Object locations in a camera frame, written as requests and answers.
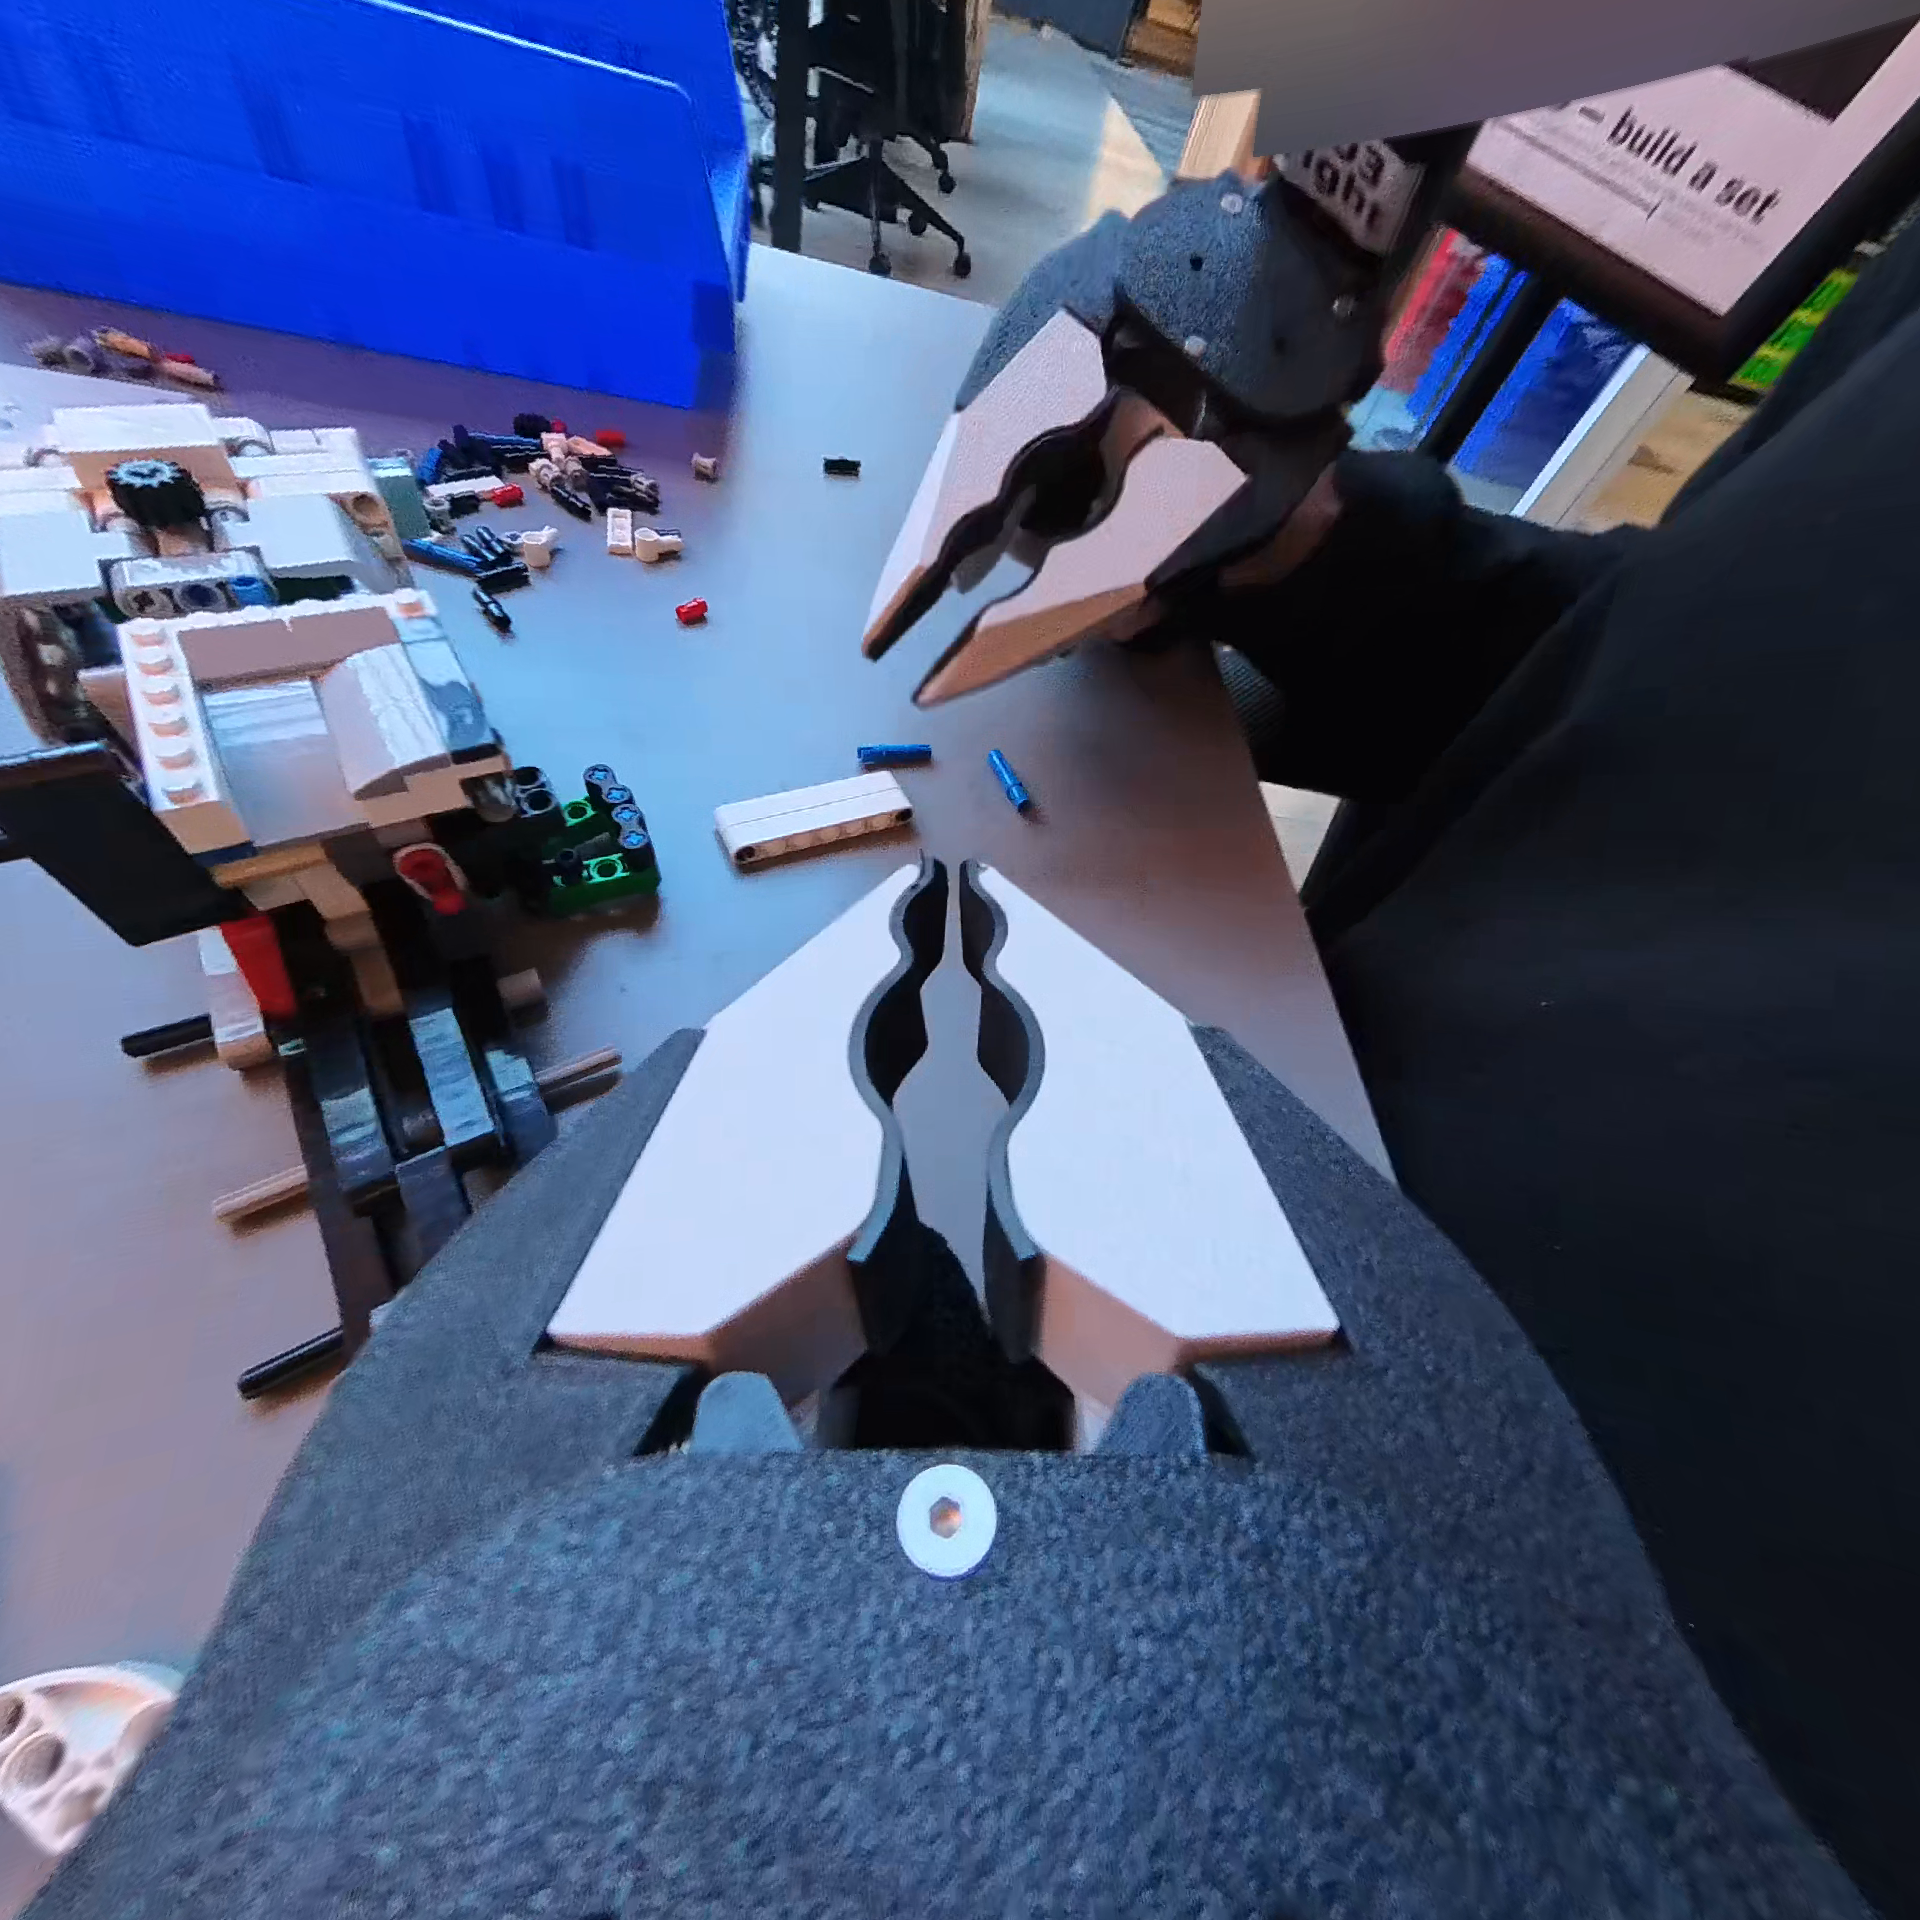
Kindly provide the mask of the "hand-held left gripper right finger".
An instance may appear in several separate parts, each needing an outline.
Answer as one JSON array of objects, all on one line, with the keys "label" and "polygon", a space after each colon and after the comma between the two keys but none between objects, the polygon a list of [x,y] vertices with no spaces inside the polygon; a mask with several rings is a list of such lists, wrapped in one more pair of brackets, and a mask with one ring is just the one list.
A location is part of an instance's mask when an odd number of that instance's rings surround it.
[{"label": "hand-held left gripper right finger", "polygon": [[988,1151],[992,1328],[1078,1401],[1340,1335],[1196,1027],[993,866],[956,882]]}]

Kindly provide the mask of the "white lego truck model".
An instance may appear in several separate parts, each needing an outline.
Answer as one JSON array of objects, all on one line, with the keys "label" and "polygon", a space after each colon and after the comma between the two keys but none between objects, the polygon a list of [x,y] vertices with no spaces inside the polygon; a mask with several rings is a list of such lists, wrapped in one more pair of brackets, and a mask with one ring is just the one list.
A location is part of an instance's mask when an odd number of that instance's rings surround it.
[{"label": "white lego truck model", "polygon": [[196,400],[5,407],[5,861],[124,945],[192,943],[205,1011],[120,1039],[142,1065],[273,1069],[299,1163],[220,1200],[309,1204],[347,1363],[619,1053],[528,1064],[536,971],[495,922],[656,899],[604,762],[569,794],[509,756],[400,557],[361,439]]}]

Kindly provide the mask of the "black lego axle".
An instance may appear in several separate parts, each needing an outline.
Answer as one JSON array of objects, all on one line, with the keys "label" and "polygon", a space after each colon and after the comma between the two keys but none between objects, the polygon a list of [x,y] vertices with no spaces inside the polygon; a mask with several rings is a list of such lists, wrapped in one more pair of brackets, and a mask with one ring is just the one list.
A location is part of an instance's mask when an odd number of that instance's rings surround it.
[{"label": "black lego axle", "polygon": [[342,1328],[326,1328],[292,1349],[278,1352],[236,1378],[236,1392],[243,1401],[271,1401],[310,1383],[331,1377],[347,1357],[347,1337]]}]

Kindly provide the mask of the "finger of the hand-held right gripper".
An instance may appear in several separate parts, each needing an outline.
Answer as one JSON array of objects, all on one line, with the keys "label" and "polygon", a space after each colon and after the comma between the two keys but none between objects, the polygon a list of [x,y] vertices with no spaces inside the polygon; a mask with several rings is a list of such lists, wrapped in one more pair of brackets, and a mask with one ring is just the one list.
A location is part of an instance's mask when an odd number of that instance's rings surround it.
[{"label": "finger of the hand-held right gripper", "polygon": [[1116,385],[1091,324],[1059,313],[956,405],[880,570],[860,650],[888,653],[965,571],[1009,549],[1031,571],[1120,491],[1164,412]]},{"label": "finger of the hand-held right gripper", "polygon": [[1126,464],[1109,511],[1052,547],[1025,583],[988,604],[915,692],[933,709],[993,689],[1102,635],[1144,605],[1148,578],[1241,491],[1215,444],[1158,437]]}]

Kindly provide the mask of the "white lego wheel hub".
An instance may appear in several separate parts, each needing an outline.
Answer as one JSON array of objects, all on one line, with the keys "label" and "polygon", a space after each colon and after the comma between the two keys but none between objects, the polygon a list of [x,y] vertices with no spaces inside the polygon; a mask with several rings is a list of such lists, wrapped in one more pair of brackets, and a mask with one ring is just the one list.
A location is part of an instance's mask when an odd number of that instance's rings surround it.
[{"label": "white lego wheel hub", "polygon": [[185,1675],[81,1664],[1,1684],[1,1813],[48,1858],[69,1857],[155,1739]]}]

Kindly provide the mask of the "pile of small lego pieces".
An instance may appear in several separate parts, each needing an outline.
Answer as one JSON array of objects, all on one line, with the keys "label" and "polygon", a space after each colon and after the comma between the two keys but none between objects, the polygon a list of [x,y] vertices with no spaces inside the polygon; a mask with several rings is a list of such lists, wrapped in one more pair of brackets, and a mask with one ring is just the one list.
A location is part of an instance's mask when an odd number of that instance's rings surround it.
[{"label": "pile of small lego pieces", "polygon": [[463,585],[503,640],[516,633],[518,600],[571,547],[656,571],[688,557],[657,479],[616,423],[579,429],[541,412],[520,412],[505,429],[457,423],[423,450],[372,460],[371,472],[400,557]]}]

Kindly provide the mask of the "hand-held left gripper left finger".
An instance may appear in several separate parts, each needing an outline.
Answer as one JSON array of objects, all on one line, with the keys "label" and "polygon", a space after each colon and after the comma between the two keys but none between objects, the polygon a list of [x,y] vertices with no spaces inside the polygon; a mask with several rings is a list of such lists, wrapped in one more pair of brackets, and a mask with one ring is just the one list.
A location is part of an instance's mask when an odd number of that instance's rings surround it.
[{"label": "hand-held left gripper left finger", "polygon": [[760,1373],[795,1403],[897,1344],[925,1263],[895,1095],[947,903],[940,859],[894,871],[707,1025],[556,1349]]}]

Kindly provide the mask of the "person's right hand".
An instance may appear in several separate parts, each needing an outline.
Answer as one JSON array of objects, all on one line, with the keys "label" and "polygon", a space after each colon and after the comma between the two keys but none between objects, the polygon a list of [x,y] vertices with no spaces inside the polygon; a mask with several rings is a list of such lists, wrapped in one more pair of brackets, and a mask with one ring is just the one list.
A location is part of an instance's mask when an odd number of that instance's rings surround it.
[{"label": "person's right hand", "polygon": [[1352,803],[1412,791],[1509,667],[1495,531],[1436,461],[1348,450],[1175,604],[1262,682],[1237,698],[1262,780]]}]

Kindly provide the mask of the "blue plastic bin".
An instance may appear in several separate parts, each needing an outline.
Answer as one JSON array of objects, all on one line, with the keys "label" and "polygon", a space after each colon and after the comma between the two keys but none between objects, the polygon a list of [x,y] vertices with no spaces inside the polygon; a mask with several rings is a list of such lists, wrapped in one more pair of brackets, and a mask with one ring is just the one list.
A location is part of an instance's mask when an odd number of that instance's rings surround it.
[{"label": "blue plastic bin", "polygon": [[5,282],[718,405],[721,5],[5,2]]}]

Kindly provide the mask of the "white lego beam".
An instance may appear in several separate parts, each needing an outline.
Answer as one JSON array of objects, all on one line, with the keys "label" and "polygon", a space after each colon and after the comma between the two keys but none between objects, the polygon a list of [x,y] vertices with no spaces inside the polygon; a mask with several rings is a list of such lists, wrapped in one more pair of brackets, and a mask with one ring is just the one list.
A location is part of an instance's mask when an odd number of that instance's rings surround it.
[{"label": "white lego beam", "polygon": [[712,812],[719,849],[740,871],[910,828],[915,807],[894,772],[867,772]]}]

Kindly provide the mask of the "white printed sign board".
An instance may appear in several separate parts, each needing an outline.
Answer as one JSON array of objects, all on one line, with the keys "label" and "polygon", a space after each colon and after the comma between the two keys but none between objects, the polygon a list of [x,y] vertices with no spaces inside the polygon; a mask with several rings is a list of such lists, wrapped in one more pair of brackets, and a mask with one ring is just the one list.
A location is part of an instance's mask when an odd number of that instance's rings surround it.
[{"label": "white printed sign board", "polygon": [[1918,20],[1486,123],[1448,225],[1724,385],[1918,191]]}]

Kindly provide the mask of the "black office chair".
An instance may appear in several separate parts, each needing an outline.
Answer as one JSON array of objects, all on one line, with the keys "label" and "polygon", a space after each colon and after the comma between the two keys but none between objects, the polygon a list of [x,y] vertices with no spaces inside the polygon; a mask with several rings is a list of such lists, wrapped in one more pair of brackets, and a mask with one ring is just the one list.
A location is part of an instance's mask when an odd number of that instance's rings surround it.
[{"label": "black office chair", "polygon": [[968,117],[965,2],[733,5],[736,72],[773,130],[752,168],[756,216],[774,249],[800,251],[809,210],[838,208],[870,233],[868,273],[892,274],[884,229],[937,233],[951,274],[972,271],[966,239],[888,162],[916,148],[940,194],[952,192],[949,147]]}]

